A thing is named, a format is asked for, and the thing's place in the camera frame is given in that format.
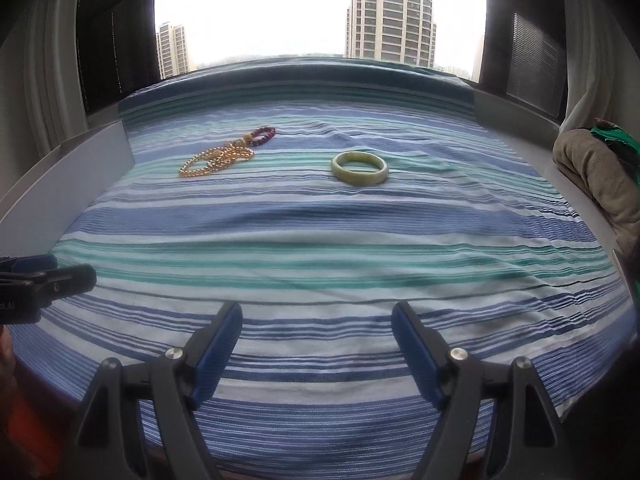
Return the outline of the person's left hand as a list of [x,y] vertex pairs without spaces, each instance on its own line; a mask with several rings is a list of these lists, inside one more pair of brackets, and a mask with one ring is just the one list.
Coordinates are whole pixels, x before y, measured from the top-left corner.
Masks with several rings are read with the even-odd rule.
[[15,364],[11,333],[6,326],[2,326],[0,337],[0,394],[2,398],[11,393],[15,388]]

